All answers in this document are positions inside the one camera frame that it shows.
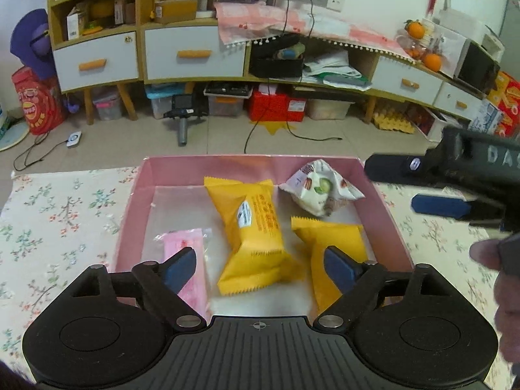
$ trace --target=white remote control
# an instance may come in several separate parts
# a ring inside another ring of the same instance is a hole
[[[69,140],[67,141],[67,148],[75,147],[77,144],[80,143],[81,138],[81,132],[74,132],[69,136]]]

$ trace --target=tile floor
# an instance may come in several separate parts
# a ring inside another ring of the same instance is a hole
[[[57,147],[46,159],[29,167],[24,173],[91,170],[100,168],[136,166],[146,156],[178,154],[241,154],[252,124],[244,114],[238,118],[209,117],[188,129],[188,145],[177,146],[176,122],[156,120],[148,104],[137,106],[139,120],[127,118],[102,122],[96,119],[88,126],[82,114],[70,116],[53,130],[46,141],[36,147],[30,160],[35,160],[58,142],[66,140],[77,130],[83,132],[76,148]],[[287,130],[280,129],[271,136],[265,127],[258,126],[248,145],[251,154],[310,154],[346,155],[365,160],[374,152],[417,152],[432,144],[422,135],[381,131],[361,121],[360,112],[341,121],[313,121],[292,123],[297,135],[312,138],[342,137],[342,141],[312,142],[297,139]],[[11,172],[14,158],[34,141],[29,135],[7,151],[0,152],[0,207],[11,191]],[[23,165],[23,159],[17,166]]]

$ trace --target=floral pattern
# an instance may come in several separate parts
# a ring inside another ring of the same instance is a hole
[[[48,304],[92,264],[110,269],[134,167],[21,175],[0,214],[0,360],[31,377],[23,357],[23,333]],[[437,268],[490,321],[496,305],[496,273],[468,257],[470,245],[487,239],[483,229],[417,215],[410,201],[418,188],[379,185],[415,263]],[[457,195],[456,191],[424,193]],[[509,366],[500,355],[486,383],[511,388]]]
[[[0,360],[13,370],[32,377],[22,353],[23,333],[49,303],[87,266],[113,264],[137,171],[13,179],[0,214]]]
[[[415,214],[410,208],[412,198],[418,193],[459,198],[462,194],[449,188],[436,191],[383,184],[379,189],[413,262],[433,265],[494,326],[497,306],[493,285],[497,273],[473,262],[468,255],[471,244],[488,239],[487,232],[467,223]],[[509,365],[498,355],[486,384],[493,390],[510,390],[509,370]]]

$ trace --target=human hand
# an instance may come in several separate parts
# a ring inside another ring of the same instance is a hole
[[[470,257],[484,267],[500,271],[499,240],[477,242],[470,248]],[[507,362],[520,362],[520,278],[500,272],[495,282],[495,314],[497,330],[502,333],[500,352]]]

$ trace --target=yellow packet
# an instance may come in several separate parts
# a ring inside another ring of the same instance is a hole
[[[249,292],[301,276],[300,265],[283,246],[271,180],[242,183],[205,177],[204,186],[222,217],[232,250],[218,280],[220,293]]]
[[[337,246],[358,263],[368,260],[361,236],[363,226],[292,217],[291,228],[306,244],[306,249],[310,255],[314,296],[318,304],[318,314],[321,314],[341,296],[341,292],[327,276],[323,267],[325,249],[329,246]]]

